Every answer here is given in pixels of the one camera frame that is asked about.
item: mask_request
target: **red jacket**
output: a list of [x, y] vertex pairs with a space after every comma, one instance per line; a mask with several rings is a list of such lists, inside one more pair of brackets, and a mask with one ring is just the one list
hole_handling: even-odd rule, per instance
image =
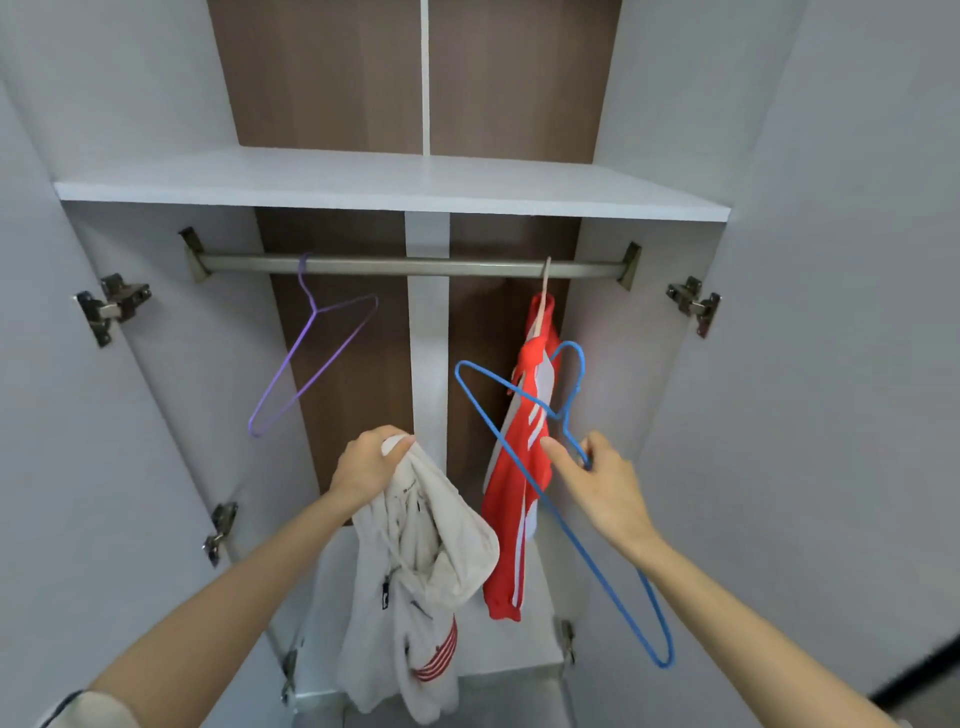
[[[560, 337], [553, 326], [553, 306], [553, 296], [547, 294], [540, 336], [534, 337], [540, 294], [530, 302], [527, 341], [520, 348], [513, 375], [514, 385], [547, 403], [553, 395], [556, 378], [550, 357], [560, 345]], [[546, 412], [539, 405], [514, 394], [500, 432], [530, 475], [546, 488], [552, 471], [550, 460], [539, 444], [540, 438], [548, 434]], [[500, 542], [500, 559], [483, 588], [492, 619], [520, 621], [525, 542], [537, 527], [537, 498], [537, 492], [497, 441], [487, 469], [480, 509], [480, 515], [496, 532]]]

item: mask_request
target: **white hanger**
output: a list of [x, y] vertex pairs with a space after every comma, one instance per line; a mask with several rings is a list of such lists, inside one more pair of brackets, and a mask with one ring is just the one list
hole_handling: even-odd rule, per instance
[[543, 264], [543, 287], [540, 290], [540, 309], [537, 311], [537, 320], [534, 322], [534, 336], [540, 336], [540, 329], [543, 326], [543, 310], [546, 307], [546, 283], [550, 279], [550, 256], [547, 256], [546, 263]]

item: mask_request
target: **white shelf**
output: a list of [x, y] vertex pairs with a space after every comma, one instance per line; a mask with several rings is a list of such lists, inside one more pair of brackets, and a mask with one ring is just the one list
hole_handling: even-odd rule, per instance
[[56, 180], [61, 200], [726, 222], [730, 208], [592, 164], [231, 147]]
[[[358, 548], [356, 531], [346, 526], [337, 531], [320, 557], [313, 606], [303, 625], [303, 646], [297, 656], [297, 696], [301, 701], [340, 693], [334, 677], [350, 620]], [[526, 555], [521, 621], [490, 619], [482, 592], [457, 610], [460, 636], [454, 665], [462, 678], [516, 677], [564, 663], [554, 631], [553, 601], [533, 541], [527, 542]]]

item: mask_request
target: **wardrobe shelf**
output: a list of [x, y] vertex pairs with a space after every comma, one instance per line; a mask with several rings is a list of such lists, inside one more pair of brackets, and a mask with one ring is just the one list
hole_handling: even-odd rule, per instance
[[61, 200], [726, 222], [730, 208], [595, 164], [229, 147], [55, 180]]

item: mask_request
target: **white jacket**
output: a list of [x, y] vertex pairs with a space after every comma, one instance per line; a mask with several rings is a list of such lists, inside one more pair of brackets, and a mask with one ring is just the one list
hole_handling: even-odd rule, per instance
[[457, 708], [453, 610], [493, 571], [496, 534], [417, 444], [353, 525], [360, 552], [337, 684], [362, 713], [399, 692], [414, 720], [433, 722]]

